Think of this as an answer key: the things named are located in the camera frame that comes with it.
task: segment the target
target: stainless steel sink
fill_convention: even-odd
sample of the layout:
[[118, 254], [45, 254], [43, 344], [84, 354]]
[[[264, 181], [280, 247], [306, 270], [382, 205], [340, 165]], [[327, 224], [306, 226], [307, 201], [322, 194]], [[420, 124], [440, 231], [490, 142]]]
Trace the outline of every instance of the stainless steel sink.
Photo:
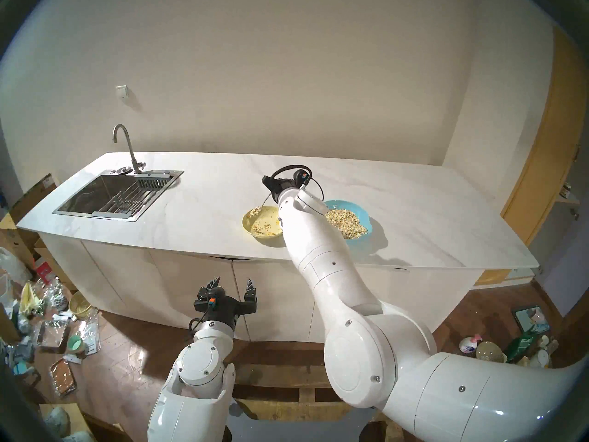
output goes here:
[[184, 171], [119, 175], [107, 170], [53, 211], [55, 214], [134, 222]]

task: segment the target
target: white cabinet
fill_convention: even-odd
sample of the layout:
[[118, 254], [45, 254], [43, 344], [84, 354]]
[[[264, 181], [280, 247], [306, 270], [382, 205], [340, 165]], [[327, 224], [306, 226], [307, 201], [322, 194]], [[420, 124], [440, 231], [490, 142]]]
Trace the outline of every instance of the white cabinet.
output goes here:
[[[235, 285], [231, 260], [166, 250], [150, 250], [149, 253], [164, 279], [168, 303], [188, 320], [202, 316], [201, 312], [194, 310], [194, 300], [200, 287], [207, 285], [216, 277], [221, 277], [220, 286], [225, 289], [227, 296], [243, 301]], [[249, 340], [244, 317], [239, 317], [237, 320], [235, 337]]]
[[[228, 296], [242, 301], [250, 278], [257, 312], [240, 317], [235, 337], [251, 341], [323, 342], [313, 295], [288, 261], [231, 261], [42, 235], [51, 253], [94, 306], [116, 314], [186, 328], [201, 286], [221, 277]], [[476, 282], [482, 269], [392, 268], [359, 265], [374, 295], [425, 322], [433, 332]]]
[[80, 239], [45, 233], [41, 233], [41, 239], [90, 304], [115, 314], [125, 312], [121, 297], [96, 267]]
[[378, 299], [408, 311], [433, 332], [468, 293], [483, 269], [359, 265], [358, 272]]
[[325, 342], [325, 325], [323, 325], [323, 318], [321, 318], [317, 305], [313, 307], [313, 318], [311, 319], [311, 329], [309, 330], [309, 342]]
[[[124, 307], [115, 311], [117, 314], [187, 328], [191, 318], [202, 316], [194, 310], [200, 287], [218, 276], [228, 296], [239, 300], [229, 260], [83, 242], [100, 272], [124, 302]], [[243, 321], [238, 322], [236, 337], [248, 339]]]
[[125, 303], [127, 317], [171, 326], [188, 326], [186, 315], [175, 310], [147, 249], [83, 241], [86, 250]]
[[234, 261], [239, 293], [247, 279], [257, 289], [257, 312], [246, 315], [252, 341], [302, 341], [309, 339], [313, 295], [291, 262]]

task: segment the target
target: yellow bowl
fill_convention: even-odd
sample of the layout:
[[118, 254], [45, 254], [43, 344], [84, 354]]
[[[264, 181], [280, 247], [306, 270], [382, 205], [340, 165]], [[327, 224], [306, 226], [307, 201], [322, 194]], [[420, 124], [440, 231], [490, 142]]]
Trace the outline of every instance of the yellow bowl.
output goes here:
[[[282, 228], [278, 221], [278, 207], [263, 206], [258, 215], [251, 215], [249, 210], [242, 219], [242, 226], [245, 231], [258, 239], [277, 238], [282, 234]], [[259, 228], [260, 232], [256, 232], [252, 227]]]
[[72, 299], [69, 300], [69, 310], [78, 318], [86, 318], [91, 308], [90, 303], [86, 301], [84, 295], [79, 291], [74, 293]]

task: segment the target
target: white marble countertop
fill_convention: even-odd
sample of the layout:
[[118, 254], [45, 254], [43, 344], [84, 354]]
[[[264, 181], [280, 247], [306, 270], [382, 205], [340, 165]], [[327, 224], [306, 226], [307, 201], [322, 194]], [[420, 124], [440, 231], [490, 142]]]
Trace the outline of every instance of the white marble countertop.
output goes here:
[[[350, 247], [357, 264], [484, 269], [538, 266], [511, 228], [452, 169], [226, 153], [138, 152], [136, 158], [146, 162], [146, 169], [184, 170], [179, 183], [166, 190], [137, 221], [52, 213], [102, 171], [130, 164], [128, 153], [107, 153], [58, 186], [18, 226], [127, 246], [287, 260], [282, 237], [258, 241], [243, 230], [241, 219], [267, 196], [262, 185], [264, 174], [300, 163], [312, 169], [326, 200], [352, 201], [371, 216], [371, 237]], [[309, 190], [320, 195], [313, 182]]]

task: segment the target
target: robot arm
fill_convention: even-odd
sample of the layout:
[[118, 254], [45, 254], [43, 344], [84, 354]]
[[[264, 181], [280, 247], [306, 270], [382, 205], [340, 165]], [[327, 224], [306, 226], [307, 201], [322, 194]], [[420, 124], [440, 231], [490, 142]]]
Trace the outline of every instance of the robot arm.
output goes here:
[[199, 290], [194, 308], [204, 312], [192, 331], [193, 342], [176, 358], [151, 413], [148, 439], [157, 442], [220, 442], [229, 413], [235, 367], [223, 365], [233, 349], [240, 315], [257, 308], [256, 289], [247, 281], [244, 302], [225, 294], [213, 279]]
[[[292, 179], [275, 178], [296, 168]], [[529, 440], [574, 386], [587, 357], [564, 369], [531, 369], [436, 353], [423, 323], [366, 287], [342, 235], [325, 219], [327, 206], [305, 190], [311, 178], [309, 168], [287, 166], [262, 182], [279, 205], [291, 260], [325, 324], [325, 368], [338, 396], [382, 410], [426, 442]], [[218, 283], [201, 289], [194, 303], [207, 311], [205, 323], [160, 392], [151, 441], [223, 438], [235, 380], [233, 365], [225, 368], [223, 360], [233, 347], [237, 317], [256, 311], [256, 296], [249, 282], [244, 302], [235, 301]]]
[[275, 183], [277, 173], [263, 182], [321, 313], [325, 368], [343, 401], [374, 406], [425, 441], [528, 440], [541, 430], [587, 357], [564, 369], [530, 369], [436, 353], [424, 324], [366, 287], [341, 234], [325, 219], [325, 204], [297, 173]]

